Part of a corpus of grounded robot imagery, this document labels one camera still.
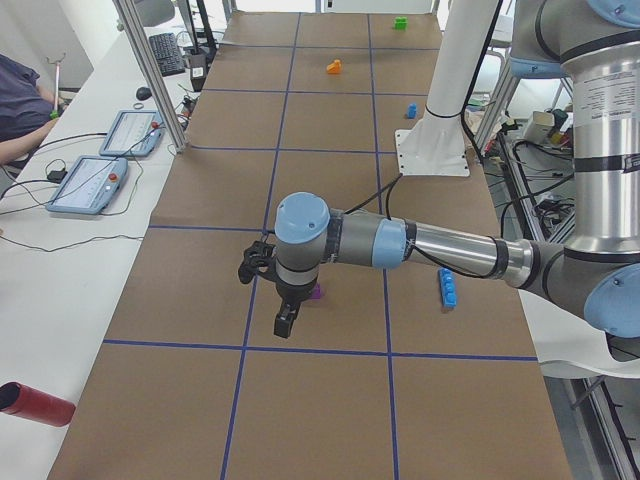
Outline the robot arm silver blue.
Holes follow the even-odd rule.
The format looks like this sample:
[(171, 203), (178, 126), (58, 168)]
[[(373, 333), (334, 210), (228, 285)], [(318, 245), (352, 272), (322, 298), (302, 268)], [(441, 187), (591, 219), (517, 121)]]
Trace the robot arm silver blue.
[(635, 1), (520, 1), (517, 74), (573, 83), (575, 229), (564, 244), (459, 232), (328, 207), (311, 193), (278, 206), (272, 262), (288, 337), (321, 264), (392, 269), (431, 262), (501, 279), (617, 337), (639, 333), (639, 5)]

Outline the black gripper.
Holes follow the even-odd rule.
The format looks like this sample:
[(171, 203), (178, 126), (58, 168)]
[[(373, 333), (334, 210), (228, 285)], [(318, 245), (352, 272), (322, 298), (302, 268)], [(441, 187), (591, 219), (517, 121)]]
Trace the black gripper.
[(277, 337), (289, 337), (300, 306), (309, 300), (316, 280), (304, 285), (292, 285), (282, 280), (276, 282), (276, 291), (281, 298), (281, 306), (275, 315), (273, 333)]

